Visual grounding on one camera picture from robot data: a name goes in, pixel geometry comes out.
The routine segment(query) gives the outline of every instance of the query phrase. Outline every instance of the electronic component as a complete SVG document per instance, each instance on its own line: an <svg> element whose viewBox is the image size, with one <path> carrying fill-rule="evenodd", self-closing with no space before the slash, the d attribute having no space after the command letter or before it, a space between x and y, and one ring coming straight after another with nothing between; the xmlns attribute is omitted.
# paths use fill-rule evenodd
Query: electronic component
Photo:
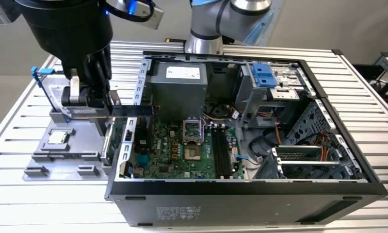
<svg viewBox="0 0 388 233"><path fill-rule="evenodd" d="M184 146L184 159L202 160L202 147L198 145L186 145Z"/></svg>
<svg viewBox="0 0 388 233"><path fill-rule="evenodd" d="M202 121L188 118L183 121L183 143L195 142L198 145L203 143Z"/></svg>
<svg viewBox="0 0 388 233"><path fill-rule="evenodd" d="M144 168L143 167L138 167L136 169L134 169L134 178L136 178L136 179L144 178Z"/></svg>
<svg viewBox="0 0 388 233"><path fill-rule="evenodd" d="M139 154L136 156L136 163L139 167L143 167L144 169L148 169L148 155L147 154Z"/></svg>
<svg viewBox="0 0 388 233"><path fill-rule="evenodd" d="M48 144L63 144L66 143L68 133L64 131L52 131Z"/></svg>
<svg viewBox="0 0 388 233"><path fill-rule="evenodd" d="M160 173L168 173L170 172L170 167L168 166L160 166L159 172Z"/></svg>

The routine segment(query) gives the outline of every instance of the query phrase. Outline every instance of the blue tab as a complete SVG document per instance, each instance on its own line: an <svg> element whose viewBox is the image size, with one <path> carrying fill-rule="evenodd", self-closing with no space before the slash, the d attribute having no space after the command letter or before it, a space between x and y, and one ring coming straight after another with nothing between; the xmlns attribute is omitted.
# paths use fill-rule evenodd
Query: blue tab
<svg viewBox="0 0 388 233"><path fill-rule="evenodd" d="M38 67L32 67L32 69L31 69L32 73L36 73L38 69L39 69Z"/></svg>
<svg viewBox="0 0 388 233"><path fill-rule="evenodd" d="M55 73L55 69L52 68L44 68L39 71L40 74L47 75L47 74L54 74Z"/></svg>
<svg viewBox="0 0 388 233"><path fill-rule="evenodd" d="M194 0L192 6L206 5L206 4L212 3L215 1L219 1L219 0Z"/></svg>
<svg viewBox="0 0 388 233"><path fill-rule="evenodd" d="M254 63L252 74L257 79L257 85L261 87L277 87L278 81L269 64Z"/></svg>
<svg viewBox="0 0 388 233"><path fill-rule="evenodd" d="M248 156L247 155L236 154L235 156L239 159L248 159Z"/></svg>

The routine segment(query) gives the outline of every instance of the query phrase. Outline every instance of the slotted metal table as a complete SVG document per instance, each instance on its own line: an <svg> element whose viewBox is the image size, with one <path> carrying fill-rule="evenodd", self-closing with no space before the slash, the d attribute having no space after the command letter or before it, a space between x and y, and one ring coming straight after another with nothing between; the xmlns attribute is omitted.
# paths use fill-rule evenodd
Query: slotted metal table
<svg viewBox="0 0 388 233"><path fill-rule="evenodd" d="M182 43L112 42L112 89L132 101L143 51L183 52ZM388 189L388 106L343 55L305 50L230 45L226 55L305 59L345 124ZM43 67L60 69L50 56ZM323 232L388 233L388 197L326 226L274 228L131 228L116 205L104 200L107 181L26 182L31 160L51 121L51 106L32 81L0 124L0 232Z"/></svg>

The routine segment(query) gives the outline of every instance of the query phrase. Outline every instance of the wire bundle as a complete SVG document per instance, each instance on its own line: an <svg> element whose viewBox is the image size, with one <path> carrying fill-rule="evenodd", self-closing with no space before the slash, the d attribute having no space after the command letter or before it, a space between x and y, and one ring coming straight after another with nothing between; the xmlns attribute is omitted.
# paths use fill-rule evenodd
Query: wire bundle
<svg viewBox="0 0 388 233"><path fill-rule="evenodd" d="M317 136L315 142L313 143L313 146L318 145L319 142L322 142L322 158L321 161L326 162L329 160L329 154L331 147L327 147L326 144L331 141L330 136L325 132L314 133L310 136L307 136L305 139L302 139L297 145L303 145L310 138Z"/></svg>

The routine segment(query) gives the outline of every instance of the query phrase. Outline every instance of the green circuit board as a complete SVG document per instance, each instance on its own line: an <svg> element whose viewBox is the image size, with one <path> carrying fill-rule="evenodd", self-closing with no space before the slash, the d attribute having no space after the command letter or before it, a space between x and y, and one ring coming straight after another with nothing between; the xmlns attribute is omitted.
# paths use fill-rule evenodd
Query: green circuit board
<svg viewBox="0 0 388 233"><path fill-rule="evenodd" d="M235 129L226 130L227 138L236 141ZM238 144L227 142L228 156ZM242 161L239 170L232 174L234 179L243 179ZM152 149L148 169L144 170L146 179L215 179L215 158L212 148L211 128L204 129L204 142L200 146L183 144L183 124L170 125L156 123L154 128Z"/></svg>

